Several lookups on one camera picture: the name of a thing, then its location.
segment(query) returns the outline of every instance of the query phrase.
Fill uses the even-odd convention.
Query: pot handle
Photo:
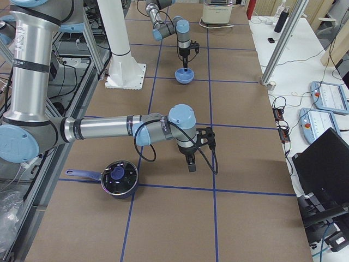
[[[101,179],[101,173],[93,172],[93,171],[86,171],[86,170],[78,170],[78,169],[68,169],[65,174],[67,176],[83,176],[83,177],[89,177],[94,180],[100,181]]]

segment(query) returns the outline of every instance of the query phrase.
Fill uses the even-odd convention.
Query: blue and white device
[[[313,81],[311,96],[317,108],[348,115],[349,105],[341,85]]]
[[[336,118],[330,111],[302,108],[299,117],[304,137],[310,144],[330,127],[340,135]]]

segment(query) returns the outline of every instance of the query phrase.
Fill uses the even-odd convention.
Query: computer monitor
[[[313,192],[325,210],[349,202],[349,145],[332,128],[292,160],[304,193]],[[349,240],[349,214],[332,219]]]

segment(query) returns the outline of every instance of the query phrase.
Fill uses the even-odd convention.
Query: white table
[[[265,70],[265,66],[268,64],[269,59],[276,47],[276,41],[274,44],[269,43],[268,38],[274,38],[278,40],[281,33],[274,32],[273,25],[267,25],[265,22],[272,17],[252,17],[250,21],[250,28],[252,36],[255,42],[256,51],[258,52],[258,58],[262,71]],[[269,91],[270,103],[273,102],[274,97],[283,96],[286,98],[287,104],[299,105],[303,93],[310,91],[310,83],[312,81],[324,81],[334,84],[343,84],[337,71],[334,72],[334,78],[332,72],[333,67],[324,67],[320,61],[322,55],[325,53],[322,45],[316,38],[310,25],[305,18],[301,18],[298,22],[296,29],[292,35],[292,38],[287,44],[284,53],[278,64],[282,64],[286,61],[305,60],[312,56],[315,56],[307,61],[298,61],[292,63],[286,63],[284,65],[278,65],[270,80],[276,82],[276,88],[273,91]],[[343,86],[346,97],[349,98],[349,90]],[[278,99],[276,106],[283,105],[283,99]],[[300,106],[285,107],[284,119],[288,122],[292,128],[290,134],[291,139],[291,151],[289,156],[292,157],[295,153],[303,152],[309,144],[306,142],[303,132],[297,124],[299,120],[299,111],[301,108],[309,108],[313,104],[313,100],[310,94],[303,95],[302,103]],[[341,116],[335,115],[336,121],[340,129],[349,129],[349,115]],[[342,138],[349,144],[349,132],[342,132]],[[302,193],[298,177],[292,176],[293,187],[297,195]],[[318,247],[312,251],[313,254],[320,251]],[[333,253],[331,251],[323,252],[323,262],[345,262],[349,257],[349,248],[346,247],[339,252]],[[319,256],[314,257],[314,261],[319,261]]]

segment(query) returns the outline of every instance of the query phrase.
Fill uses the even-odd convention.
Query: clear plastic bag
[[[23,193],[17,190],[0,192],[0,254],[13,244],[23,216]]]

